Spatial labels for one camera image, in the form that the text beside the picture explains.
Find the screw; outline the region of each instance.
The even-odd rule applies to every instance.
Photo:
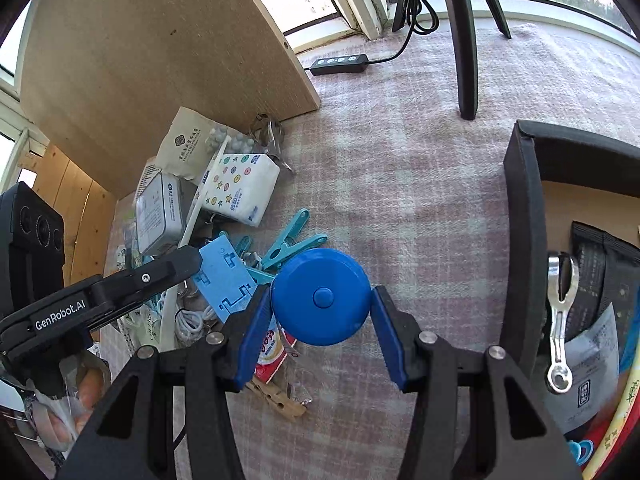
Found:
[[[149,359],[155,352],[156,352],[156,349],[153,346],[145,345],[145,346],[141,346],[138,349],[138,352],[136,353],[136,355],[140,359]]]
[[[206,339],[210,345],[219,345],[225,340],[225,336],[220,332],[210,332]]]
[[[504,359],[507,355],[507,352],[504,351],[504,348],[501,346],[489,346],[489,355],[494,359],[498,359],[498,361]]]
[[[433,332],[430,332],[429,330],[423,330],[422,332],[420,332],[418,338],[420,338],[420,341],[427,345],[432,345],[438,340],[438,336]]]

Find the plastic bag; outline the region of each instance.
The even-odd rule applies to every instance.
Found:
[[[78,435],[89,420],[97,402],[111,384],[111,372],[100,358],[84,350],[60,361],[66,395],[51,399],[34,387],[37,402],[31,407],[31,417],[45,446],[60,451],[66,457]]]
[[[200,180],[227,134],[233,139],[242,138],[241,132],[181,106],[160,144],[155,165],[187,180]],[[218,135],[222,140],[212,144],[212,135],[214,141]]]

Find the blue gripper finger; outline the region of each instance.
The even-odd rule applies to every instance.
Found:
[[[218,375],[239,392],[254,374],[273,311],[269,285],[259,285],[245,310],[231,314],[222,327],[228,340]]]
[[[373,289],[370,316],[389,378],[402,392],[415,391],[427,372],[427,363],[418,355],[415,343],[420,326],[414,316],[396,309],[384,286]]]

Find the metal wrench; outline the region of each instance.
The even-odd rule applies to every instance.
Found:
[[[551,344],[551,366],[546,373],[546,385],[554,394],[567,393],[574,382],[571,369],[566,363],[564,353],[564,333],[569,310],[574,304],[578,291],[578,263],[573,256],[571,262],[571,282],[569,290],[560,300],[560,256],[549,256],[548,284],[546,297],[551,307],[551,330],[549,343]]]

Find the carpet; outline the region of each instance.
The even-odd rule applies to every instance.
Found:
[[[551,25],[512,22],[512,40],[492,25],[479,27],[478,118],[464,121],[447,25],[362,74],[312,77],[321,108],[284,124],[284,155],[298,174],[281,173],[258,230],[228,230],[232,237],[250,232],[261,253],[306,207],[303,236],[326,232],[328,246],[356,258],[372,285],[386,285],[398,309],[423,329],[482,351],[498,341],[504,312],[509,219],[502,158],[513,123],[563,124],[640,146],[640,59]],[[401,33],[339,51],[329,46],[318,56],[333,48],[374,59],[403,40]],[[308,66],[313,55],[303,58]],[[103,330],[102,354],[116,370],[127,359],[123,346],[113,329]],[[415,396],[390,382],[370,320],[341,344],[300,348],[332,384],[324,388],[295,372],[313,397],[297,424],[247,391],[227,396],[246,478],[395,478]],[[178,429],[183,399],[177,392]],[[468,426],[462,399],[458,448]],[[177,468],[190,476],[185,443]]]

